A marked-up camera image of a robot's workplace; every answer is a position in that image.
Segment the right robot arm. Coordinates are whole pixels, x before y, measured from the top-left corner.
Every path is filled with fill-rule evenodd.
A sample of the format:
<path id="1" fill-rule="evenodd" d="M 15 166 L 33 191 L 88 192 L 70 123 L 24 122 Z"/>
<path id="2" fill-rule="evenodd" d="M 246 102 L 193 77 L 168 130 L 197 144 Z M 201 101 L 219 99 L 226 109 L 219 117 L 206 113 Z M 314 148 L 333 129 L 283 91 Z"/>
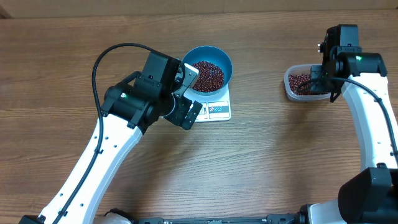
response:
<path id="1" fill-rule="evenodd" d="M 298 92 L 342 96 L 351 111 L 361 151 L 361 172 L 342 185 L 335 200 L 309 205 L 307 223 L 397 223 L 397 121 L 379 53 L 363 52 L 356 25 L 327 30 L 320 66 Z"/>

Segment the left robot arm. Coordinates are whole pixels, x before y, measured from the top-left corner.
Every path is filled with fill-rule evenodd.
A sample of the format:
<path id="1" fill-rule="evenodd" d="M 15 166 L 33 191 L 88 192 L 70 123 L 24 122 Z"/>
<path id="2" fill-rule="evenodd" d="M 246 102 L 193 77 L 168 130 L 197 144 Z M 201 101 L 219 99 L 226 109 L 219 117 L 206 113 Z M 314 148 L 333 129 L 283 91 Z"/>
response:
<path id="1" fill-rule="evenodd" d="M 114 175 L 147 128 L 160 117 L 190 129 L 201 103 L 184 97 L 200 72 L 158 52 L 151 52 L 143 71 L 134 72 L 106 91 L 93 135 L 68 179 L 37 216 L 21 223 L 133 223 L 123 211 L 96 212 Z"/>

